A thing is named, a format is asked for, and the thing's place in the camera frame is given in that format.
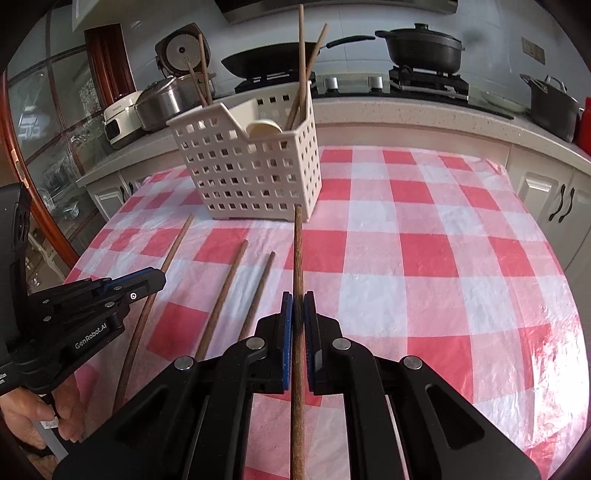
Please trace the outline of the person's left hand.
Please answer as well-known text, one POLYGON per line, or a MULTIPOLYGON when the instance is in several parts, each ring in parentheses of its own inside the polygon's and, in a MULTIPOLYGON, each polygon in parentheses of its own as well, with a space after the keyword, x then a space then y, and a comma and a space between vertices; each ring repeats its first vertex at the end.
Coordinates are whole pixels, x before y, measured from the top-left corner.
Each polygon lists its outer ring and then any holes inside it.
POLYGON ((64 439, 77 442, 84 432, 84 408, 74 375, 53 391, 57 413, 38 395, 17 388, 1 396, 1 411, 9 430, 21 441, 43 450, 45 441, 33 422, 52 421, 59 417, 58 432, 64 439))

